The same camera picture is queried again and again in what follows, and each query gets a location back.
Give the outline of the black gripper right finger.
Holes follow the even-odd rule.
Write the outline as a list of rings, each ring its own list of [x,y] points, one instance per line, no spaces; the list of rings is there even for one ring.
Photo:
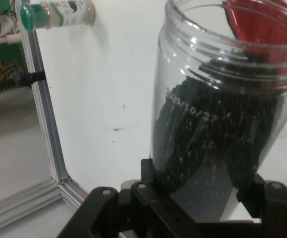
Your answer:
[[[287,238],[287,186],[256,174],[236,195],[252,218],[260,219],[263,238]]]

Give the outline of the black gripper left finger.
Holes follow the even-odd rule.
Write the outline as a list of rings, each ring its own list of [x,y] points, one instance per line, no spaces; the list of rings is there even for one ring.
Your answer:
[[[93,189],[59,237],[116,238],[133,230],[139,238],[172,238],[171,228],[154,207],[159,196],[152,186],[152,170],[152,159],[143,159],[141,180],[130,188]]]

